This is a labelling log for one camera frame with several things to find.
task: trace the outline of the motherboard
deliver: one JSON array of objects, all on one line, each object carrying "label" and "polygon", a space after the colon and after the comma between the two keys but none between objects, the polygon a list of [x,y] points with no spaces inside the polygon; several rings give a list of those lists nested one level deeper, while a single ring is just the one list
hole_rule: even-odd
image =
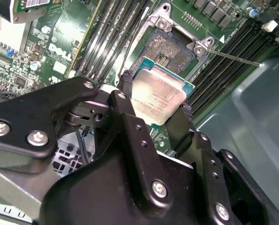
[{"label": "motherboard", "polygon": [[[0,12],[9,98],[74,76],[116,86],[148,58],[195,86],[184,97],[199,122],[279,47],[279,0],[12,1],[17,15],[37,15],[20,23]],[[169,151],[165,126],[148,127],[156,149]]]}]

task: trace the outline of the capacitor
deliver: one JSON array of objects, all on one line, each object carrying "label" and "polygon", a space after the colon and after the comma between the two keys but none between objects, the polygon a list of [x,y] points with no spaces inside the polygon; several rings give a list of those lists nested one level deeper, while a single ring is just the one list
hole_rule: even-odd
[{"label": "capacitor", "polygon": [[48,26],[44,26],[44,27],[41,28],[41,31],[42,31],[44,34],[50,34],[51,28],[48,27]]},{"label": "capacitor", "polygon": [[40,63],[39,61],[31,62],[31,63],[30,63],[30,66],[29,66],[29,68],[30,68],[32,71],[37,71],[40,67],[41,67],[41,63]]},{"label": "capacitor", "polygon": [[254,18],[258,15],[258,10],[256,8],[249,7],[246,9],[246,14],[248,17]]},{"label": "capacitor", "polygon": [[7,57],[13,57],[15,51],[13,49],[7,50],[7,53],[5,54]]}]

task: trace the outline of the cable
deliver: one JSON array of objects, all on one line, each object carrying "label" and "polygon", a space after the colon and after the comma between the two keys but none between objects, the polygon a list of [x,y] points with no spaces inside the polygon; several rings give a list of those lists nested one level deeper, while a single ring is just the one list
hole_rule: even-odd
[{"label": "cable", "polygon": [[77,141],[79,144],[79,149],[80,149],[80,154],[81,154],[81,159],[82,159],[82,164],[83,165],[87,165],[89,164],[91,161],[88,157],[88,152],[87,149],[85,147],[85,143],[84,143],[84,136],[81,136],[81,134],[79,133],[79,130],[76,130],[76,137],[77,137]]}]

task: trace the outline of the green circuit board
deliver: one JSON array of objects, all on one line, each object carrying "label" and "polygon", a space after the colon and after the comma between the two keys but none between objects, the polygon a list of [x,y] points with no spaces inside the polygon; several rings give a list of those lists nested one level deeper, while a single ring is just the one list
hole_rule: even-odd
[{"label": "green circuit board", "polygon": [[[73,69],[75,70],[76,62],[83,56],[103,11],[111,1],[114,0],[92,0],[87,5],[79,0],[62,0],[59,4],[49,1],[46,14],[33,21],[31,25],[24,52],[16,52],[9,57],[6,56],[9,49],[0,44],[0,89],[23,94],[75,75],[83,75]],[[131,0],[122,2],[130,5],[133,3]],[[206,6],[211,2],[212,8],[206,10]],[[269,0],[215,0],[211,2],[207,0],[154,0],[151,1],[147,14],[153,13],[164,3],[170,4],[170,18],[199,40],[213,37],[213,49],[216,51],[231,41],[248,20],[246,11],[248,7],[257,8],[259,15],[269,9],[279,19],[279,3],[272,7]],[[124,69],[129,69],[135,63],[154,32],[155,28],[152,27],[146,30],[130,57],[127,58]],[[115,63],[103,80],[104,83],[115,85],[128,45],[127,41],[122,46]],[[271,50],[263,53],[256,61],[263,61],[270,52]],[[207,60],[197,69],[191,81],[211,62],[213,57],[213,55],[208,55]],[[101,66],[102,69],[107,65],[108,60],[109,57],[106,57]],[[197,62],[197,59],[191,61],[179,76],[187,78]],[[251,70],[253,67],[249,68],[245,76]],[[165,128],[149,129],[156,149],[162,152],[169,150]]]}]

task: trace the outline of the chip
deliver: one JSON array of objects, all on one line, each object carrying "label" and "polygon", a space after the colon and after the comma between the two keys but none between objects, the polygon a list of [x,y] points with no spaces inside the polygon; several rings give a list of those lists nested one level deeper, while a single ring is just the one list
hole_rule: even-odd
[{"label": "chip", "polygon": [[18,76],[15,84],[17,84],[19,87],[25,87],[26,80],[24,78]]},{"label": "chip", "polygon": [[134,75],[132,105],[148,125],[163,125],[189,96],[194,86],[145,58]]},{"label": "chip", "polygon": [[31,61],[37,61],[37,60],[38,60],[38,56],[35,55],[35,54],[31,54],[30,60],[31,60]]},{"label": "chip", "polygon": [[224,12],[221,9],[217,9],[215,13],[212,15],[211,19],[214,21],[219,21],[220,18],[224,15]]}]

